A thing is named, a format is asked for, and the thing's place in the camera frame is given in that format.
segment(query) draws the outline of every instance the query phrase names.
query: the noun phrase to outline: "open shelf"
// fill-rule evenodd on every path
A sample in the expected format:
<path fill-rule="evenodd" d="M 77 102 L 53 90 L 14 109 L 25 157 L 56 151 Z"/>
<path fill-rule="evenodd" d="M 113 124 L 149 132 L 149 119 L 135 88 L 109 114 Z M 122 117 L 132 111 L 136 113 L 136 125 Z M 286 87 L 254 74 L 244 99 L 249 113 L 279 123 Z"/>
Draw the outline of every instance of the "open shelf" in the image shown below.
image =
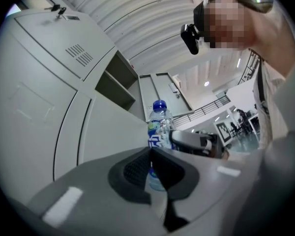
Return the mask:
<path fill-rule="evenodd" d="M 108 64 L 106 71 L 109 72 L 121 85 L 129 89 L 138 80 L 137 74 L 128 61 L 117 52 Z"/>
<path fill-rule="evenodd" d="M 106 70 L 99 79 L 95 90 L 125 110 L 129 110 L 136 101 L 133 95 Z"/>

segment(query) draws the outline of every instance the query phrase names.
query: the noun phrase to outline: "person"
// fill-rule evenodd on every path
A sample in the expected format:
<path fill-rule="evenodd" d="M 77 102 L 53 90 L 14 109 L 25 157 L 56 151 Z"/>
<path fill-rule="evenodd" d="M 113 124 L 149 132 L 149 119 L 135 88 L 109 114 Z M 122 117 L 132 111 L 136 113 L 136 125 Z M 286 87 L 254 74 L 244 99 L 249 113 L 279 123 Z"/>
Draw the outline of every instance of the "person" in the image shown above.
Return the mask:
<path fill-rule="evenodd" d="M 256 79 L 253 90 L 260 122 L 259 148 L 286 136 L 288 128 L 274 95 L 295 70 L 295 26 L 279 2 L 204 0 L 194 9 L 194 25 L 211 48 L 250 49 L 261 57 L 262 86 Z"/>

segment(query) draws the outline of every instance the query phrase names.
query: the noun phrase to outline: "plastic bottle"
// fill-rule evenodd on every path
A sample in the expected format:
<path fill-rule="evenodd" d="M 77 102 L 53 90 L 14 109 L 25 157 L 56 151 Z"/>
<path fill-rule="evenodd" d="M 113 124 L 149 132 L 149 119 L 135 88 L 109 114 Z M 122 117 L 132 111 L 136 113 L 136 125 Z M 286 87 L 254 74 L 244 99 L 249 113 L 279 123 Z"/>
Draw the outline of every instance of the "plastic bottle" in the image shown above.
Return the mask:
<path fill-rule="evenodd" d="M 149 116 L 148 123 L 148 145 L 150 147 L 164 147 L 174 149 L 170 141 L 170 130 L 175 129 L 172 113 L 167 109 L 166 102 L 157 100 L 153 103 L 153 111 Z M 153 190 L 165 191 L 161 181 L 153 170 L 148 173 L 149 185 Z"/>

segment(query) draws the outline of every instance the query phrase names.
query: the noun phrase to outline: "bottle label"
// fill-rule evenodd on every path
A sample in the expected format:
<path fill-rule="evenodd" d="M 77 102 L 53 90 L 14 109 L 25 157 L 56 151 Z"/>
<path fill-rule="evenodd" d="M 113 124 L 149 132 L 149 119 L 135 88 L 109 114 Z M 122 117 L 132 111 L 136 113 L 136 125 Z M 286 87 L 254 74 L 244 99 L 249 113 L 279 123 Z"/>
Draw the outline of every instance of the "bottle label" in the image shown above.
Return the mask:
<path fill-rule="evenodd" d="M 148 146 L 151 147 L 164 147 L 174 149 L 173 144 L 169 139 L 169 127 L 161 127 L 158 120 L 153 120 L 148 124 Z"/>

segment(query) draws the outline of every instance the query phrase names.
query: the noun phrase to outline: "cabinet vent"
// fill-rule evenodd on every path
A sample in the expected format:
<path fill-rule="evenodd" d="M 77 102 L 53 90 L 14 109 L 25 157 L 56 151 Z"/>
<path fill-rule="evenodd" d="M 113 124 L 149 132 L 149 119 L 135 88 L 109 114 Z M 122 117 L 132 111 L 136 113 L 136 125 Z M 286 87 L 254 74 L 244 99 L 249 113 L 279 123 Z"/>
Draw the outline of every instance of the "cabinet vent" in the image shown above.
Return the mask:
<path fill-rule="evenodd" d="M 79 44 L 71 46 L 68 49 L 65 49 L 65 51 L 69 53 L 71 57 L 75 58 L 75 60 L 82 66 L 87 66 L 87 64 L 93 59 L 92 56 L 88 54 Z"/>

